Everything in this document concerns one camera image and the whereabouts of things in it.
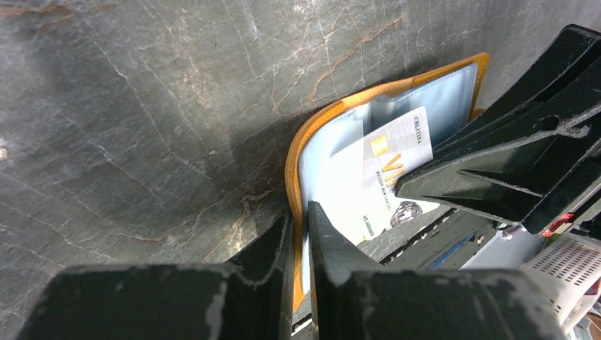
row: card holder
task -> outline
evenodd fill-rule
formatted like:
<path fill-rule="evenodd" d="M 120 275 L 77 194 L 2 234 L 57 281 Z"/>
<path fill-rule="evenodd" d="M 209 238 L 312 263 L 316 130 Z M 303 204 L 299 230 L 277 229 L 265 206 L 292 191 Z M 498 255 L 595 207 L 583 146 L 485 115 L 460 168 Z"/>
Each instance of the card holder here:
<path fill-rule="evenodd" d="M 459 115 L 458 119 L 449 121 L 449 125 L 441 124 L 449 128 L 436 130 L 435 141 L 441 142 L 452 135 L 450 131 L 465 125 L 480 112 L 474 110 L 474 106 L 488 60 L 486 53 L 480 53 L 424 74 L 374 86 L 331 103 L 303 124 L 292 141 L 285 169 L 286 192 L 295 225 L 294 310 L 310 283 L 306 211 L 315 185 L 313 178 L 320 173 L 323 159 L 329 159 L 381 124 L 407 113 L 419 102 L 425 103 L 427 111 L 431 111 L 427 112 L 430 125 L 436 125 L 435 116 L 447 115 L 447 108 L 467 112 L 469 118 Z M 453 84 L 468 87 L 463 89 Z"/>

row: red object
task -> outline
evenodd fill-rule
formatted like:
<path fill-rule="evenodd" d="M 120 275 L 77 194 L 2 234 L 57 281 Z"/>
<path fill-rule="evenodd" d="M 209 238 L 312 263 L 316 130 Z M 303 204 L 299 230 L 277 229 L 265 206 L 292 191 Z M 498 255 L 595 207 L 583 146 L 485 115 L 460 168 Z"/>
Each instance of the red object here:
<path fill-rule="evenodd" d="M 541 233 L 542 237 L 550 237 L 557 230 L 557 228 L 561 227 L 564 223 L 570 222 L 574 217 L 573 212 L 568 212 L 567 214 L 563 214 L 560 216 L 553 224 L 551 224 L 544 232 Z"/>
<path fill-rule="evenodd" d="M 600 280 L 596 280 L 595 283 L 593 283 L 592 286 L 590 286 L 590 288 L 588 288 L 588 290 L 586 291 L 586 293 L 584 295 L 597 295 L 599 293 L 599 283 Z"/>

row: stone surface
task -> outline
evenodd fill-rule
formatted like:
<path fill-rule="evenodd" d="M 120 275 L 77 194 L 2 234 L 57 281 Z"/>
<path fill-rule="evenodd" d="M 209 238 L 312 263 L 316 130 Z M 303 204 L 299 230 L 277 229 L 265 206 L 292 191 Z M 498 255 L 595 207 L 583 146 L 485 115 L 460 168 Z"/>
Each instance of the stone surface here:
<path fill-rule="evenodd" d="M 240 250 L 330 101 L 486 51 L 486 107 L 565 24 L 601 28 L 597 0 L 8 0 L 0 17 L 3 339 L 66 266 Z"/>

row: gold chip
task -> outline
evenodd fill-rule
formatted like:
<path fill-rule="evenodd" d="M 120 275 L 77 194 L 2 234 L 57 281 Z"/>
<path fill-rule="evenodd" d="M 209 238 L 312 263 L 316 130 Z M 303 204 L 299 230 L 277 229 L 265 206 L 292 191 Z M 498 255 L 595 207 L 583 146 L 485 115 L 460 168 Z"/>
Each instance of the gold chip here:
<path fill-rule="evenodd" d="M 371 141 L 371 151 L 373 151 L 375 157 L 388 151 L 388 140 L 386 139 L 386 135 L 382 135 Z"/>

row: white plastic object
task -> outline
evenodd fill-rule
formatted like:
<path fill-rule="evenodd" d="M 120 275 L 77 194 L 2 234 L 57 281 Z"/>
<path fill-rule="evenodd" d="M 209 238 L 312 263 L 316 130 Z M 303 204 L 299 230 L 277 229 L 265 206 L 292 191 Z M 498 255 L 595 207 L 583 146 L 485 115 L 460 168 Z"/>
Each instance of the white plastic object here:
<path fill-rule="evenodd" d="M 518 225 L 516 227 L 513 228 L 509 228 L 507 230 L 503 230 L 501 232 L 501 239 L 503 241 L 509 241 L 510 239 L 513 238 L 513 235 L 517 234 L 518 232 L 525 232 L 526 228 L 522 225 Z"/>
<path fill-rule="evenodd" d="M 599 298 L 585 293 L 601 277 L 601 243 L 562 234 L 521 270 L 541 286 L 567 334 Z"/>

